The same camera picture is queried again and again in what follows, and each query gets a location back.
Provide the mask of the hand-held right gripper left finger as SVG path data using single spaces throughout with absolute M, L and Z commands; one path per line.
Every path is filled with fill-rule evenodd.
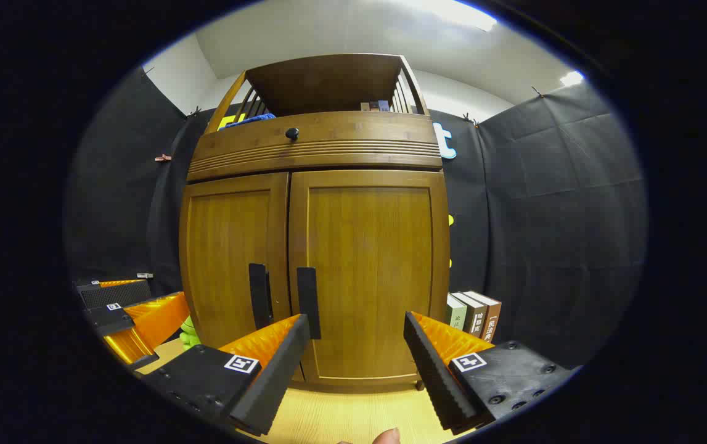
M 193 346 L 144 383 L 209 424 L 266 435 L 309 341 L 308 316 L 298 314 L 221 348 Z

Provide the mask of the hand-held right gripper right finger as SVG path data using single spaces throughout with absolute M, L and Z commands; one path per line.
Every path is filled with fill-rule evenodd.
M 520 341 L 493 345 L 413 311 L 404 340 L 441 426 L 454 435 L 507 421 L 578 373 Z

